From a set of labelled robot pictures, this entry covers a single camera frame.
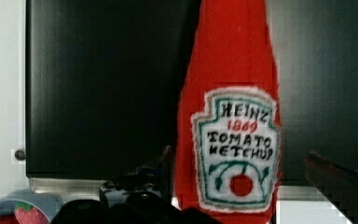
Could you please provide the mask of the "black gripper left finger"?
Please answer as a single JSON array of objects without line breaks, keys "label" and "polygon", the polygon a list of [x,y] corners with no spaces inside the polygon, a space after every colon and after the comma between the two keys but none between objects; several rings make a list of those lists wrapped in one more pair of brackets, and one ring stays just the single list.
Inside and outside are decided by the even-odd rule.
[{"label": "black gripper left finger", "polygon": [[162,155],[133,171],[117,175],[101,184],[100,201],[104,205],[124,203],[136,192],[148,191],[164,202],[172,200],[174,148],[166,146]]}]

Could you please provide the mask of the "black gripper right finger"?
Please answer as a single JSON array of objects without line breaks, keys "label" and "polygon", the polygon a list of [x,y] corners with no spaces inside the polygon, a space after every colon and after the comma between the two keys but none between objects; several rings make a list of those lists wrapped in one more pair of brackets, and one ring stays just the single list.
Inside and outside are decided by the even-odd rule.
[{"label": "black gripper right finger", "polygon": [[305,166],[312,186],[352,224],[358,224],[358,171],[334,164],[313,151]]}]

